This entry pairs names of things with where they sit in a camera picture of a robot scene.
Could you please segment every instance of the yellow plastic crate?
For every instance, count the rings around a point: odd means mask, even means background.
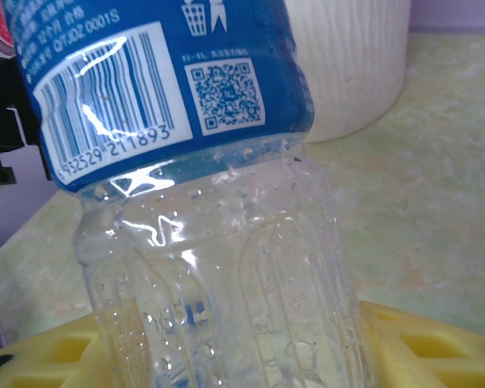
[[[485,388],[485,337],[362,302],[381,388]],[[108,388],[112,367],[88,315],[9,348],[0,388]]]

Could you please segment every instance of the bottle label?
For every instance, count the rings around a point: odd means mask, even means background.
[[[54,179],[79,188],[228,141],[306,132],[283,0],[5,0]]]

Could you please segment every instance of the table surface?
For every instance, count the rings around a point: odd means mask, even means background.
[[[329,174],[361,299],[485,334],[485,36],[413,35],[380,120],[308,145]],[[90,311],[59,192],[0,250],[10,342]]]

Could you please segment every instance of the qr code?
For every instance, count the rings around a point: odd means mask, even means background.
[[[250,58],[197,63],[185,70],[205,136],[266,123]]]

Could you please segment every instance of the trash can icon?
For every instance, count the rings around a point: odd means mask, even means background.
[[[192,36],[207,35],[205,6],[203,4],[186,4],[181,6],[181,8]]]

